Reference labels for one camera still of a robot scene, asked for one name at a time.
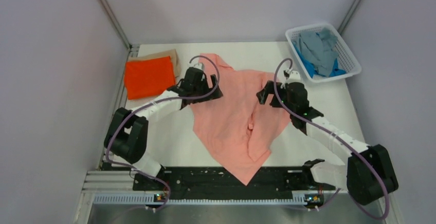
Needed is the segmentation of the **white plastic basket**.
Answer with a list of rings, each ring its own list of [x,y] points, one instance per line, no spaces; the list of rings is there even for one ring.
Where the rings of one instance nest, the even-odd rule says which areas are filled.
[[[335,34],[337,36],[338,41],[337,41],[336,46],[335,46],[335,50],[338,52],[337,60],[338,60],[339,68],[345,70],[347,72],[346,74],[343,74],[340,76],[335,76],[335,77],[322,77],[322,76],[315,75],[313,78],[311,78],[309,76],[308,72],[306,71],[305,67],[303,66],[303,63],[302,63],[300,57],[298,56],[298,54],[293,46],[293,43],[295,42],[296,38],[298,37],[298,35],[301,32],[304,32],[304,31],[319,32],[323,28],[329,29],[333,34]],[[285,36],[290,44],[290,50],[291,50],[292,56],[293,56],[295,62],[297,62],[299,64],[300,72],[302,73],[303,78],[309,82],[312,82],[315,84],[326,83],[326,82],[336,81],[339,79],[349,78],[349,77],[357,75],[361,72],[361,65],[359,64],[358,60],[353,55],[353,53],[351,52],[351,50],[349,49],[349,47],[347,46],[345,41],[342,39],[342,37],[340,36],[338,31],[331,24],[318,23],[318,24],[311,24],[311,25],[306,25],[306,26],[295,27],[295,28],[287,30],[285,32]]]

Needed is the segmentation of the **pink t shirt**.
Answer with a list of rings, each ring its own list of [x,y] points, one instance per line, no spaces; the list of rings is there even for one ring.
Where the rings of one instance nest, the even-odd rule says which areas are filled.
[[[223,96],[190,106],[193,131],[214,160],[248,185],[290,122],[285,110],[261,105],[256,96],[274,74],[234,70],[214,53],[204,53],[199,61],[207,75],[219,72]]]

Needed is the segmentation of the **blue t shirt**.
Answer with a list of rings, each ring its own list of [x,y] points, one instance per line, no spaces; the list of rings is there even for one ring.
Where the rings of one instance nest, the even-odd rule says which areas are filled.
[[[304,58],[304,56],[301,54],[300,50],[297,48],[296,43],[293,43],[293,46],[294,46],[298,56],[300,57],[300,59],[303,63],[303,66],[305,67],[306,71],[308,72],[308,74],[311,78],[313,78],[315,75],[322,76],[322,77],[335,77],[335,76],[340,76],[340,75],[347,73],[345,70],[339,68],[338,60],[335,59],[333,62],[332,71],[330,72],[330,74],[328,76],[320,74],[318,71],[319,67],[315,67],[314,64],[310,63],[309,61],[307,61]]]

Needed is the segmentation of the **right aluminium frame post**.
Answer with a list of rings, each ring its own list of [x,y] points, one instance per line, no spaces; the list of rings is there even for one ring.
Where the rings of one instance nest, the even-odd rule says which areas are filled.
[[[353,0],[337,31],[343,34],[363,0]]]

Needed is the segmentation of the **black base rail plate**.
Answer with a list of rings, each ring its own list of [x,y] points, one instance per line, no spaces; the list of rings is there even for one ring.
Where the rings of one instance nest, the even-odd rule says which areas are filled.
[[[315,182],[310,170],[302,166],[261,167],[248,185],[223,167],[167,167],[157,177],[162,182],[136,174],[133,190],[170,189],[171,200],[282,200],[291,199],[294,191],[335,189]]]

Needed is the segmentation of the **left aluminium frame post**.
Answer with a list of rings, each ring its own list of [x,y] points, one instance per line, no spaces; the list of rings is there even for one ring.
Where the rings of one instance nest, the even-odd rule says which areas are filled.
[[[109,22],[111,23],[113,29],[117,33],[118,37],[121,39],[124,47],[127,50],[130,50],[132,48],[131,43],[129,42],[125,32],[123,31],[119,21],[117,20],[109,2],[107,0],[97,0],[102,7],[104,13],[106,14]]]

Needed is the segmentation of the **orange folded t shirt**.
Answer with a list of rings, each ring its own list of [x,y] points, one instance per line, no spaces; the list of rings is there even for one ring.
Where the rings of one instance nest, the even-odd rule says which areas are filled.
[[[124,85],[129,100],[162,94],[176,84],[169,56],[146,61],[129,61],[125,65]]]

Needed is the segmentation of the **grey t shirt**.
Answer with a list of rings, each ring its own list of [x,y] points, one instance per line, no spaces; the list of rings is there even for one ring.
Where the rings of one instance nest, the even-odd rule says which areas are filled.
[[[301,32],[294,43],[307,61],[319,67],[320,74],[328,76],[334,60],[338,58],[338,52],[335,50],[337,41],[335,34],[323,28],[319,32]]]

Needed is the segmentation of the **aluminium frame post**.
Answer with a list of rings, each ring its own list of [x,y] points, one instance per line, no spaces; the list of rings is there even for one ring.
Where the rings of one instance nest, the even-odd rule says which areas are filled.
[[[109,22],[111,23],[113,29],[117,33],[118,37],[121,39],[124,47],[127,50],[130,50],[132,48],[131,43],[129,42],[125,32],[123,31],[119,21],[117,20],[109,2],[107,0],[97,0],[102,7],[104,13],[106,14]]]
[[[353,0],[337,31],[343,34],[363,0]]]

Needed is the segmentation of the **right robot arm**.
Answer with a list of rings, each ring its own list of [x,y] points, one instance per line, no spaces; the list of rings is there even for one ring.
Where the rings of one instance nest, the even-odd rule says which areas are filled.
[[[256,94],[261,105],[272,96],[270,106],[288,108],[292,111],[292,125],[308,137],[321,143],[342,162],[330,164],[322,159],[311,162],[309,170],[301,175],[302,184],[315,189],[321,183],[348,191],[361,205],[368,205],[384,196],[382,180],[387,193],[396,191],[398,180],[390,155],[382,145],[370,146],[346,134],[329,122],[320,111],[310,106],[308,93],[303,83],[292,82],[281,87],[281,83],[267,81]]]

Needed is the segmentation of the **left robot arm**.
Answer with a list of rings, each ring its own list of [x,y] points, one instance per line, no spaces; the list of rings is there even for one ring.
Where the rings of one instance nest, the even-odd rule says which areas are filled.
[[[219,81],[219,73],[208,77],[201,68],[190,67],[184,78],[152,101],[133,109],[117,109],[104,140],[106,152],[122,158],[121,166],[146,174],[145,182],[151,189],[162,188],[162,165],[146,151],[149,124],[188,105],[221,98]]]

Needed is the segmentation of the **beige folded t shirt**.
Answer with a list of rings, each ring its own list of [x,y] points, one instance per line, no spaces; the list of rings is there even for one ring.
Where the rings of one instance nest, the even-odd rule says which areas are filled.
[[[176,78],[178,78],[181,74],[181,66],[180,66],[180,62],[178,59],[176,49],[170,49],[170,50],[152,53],[152,54],[148,54],[148,55],[140,56],[140,57],[129,57],[128,62],[129,61],[147,61],[147,60],[163,58],[163,57],[170,57],[172,65],[173,65],[174,75]]]

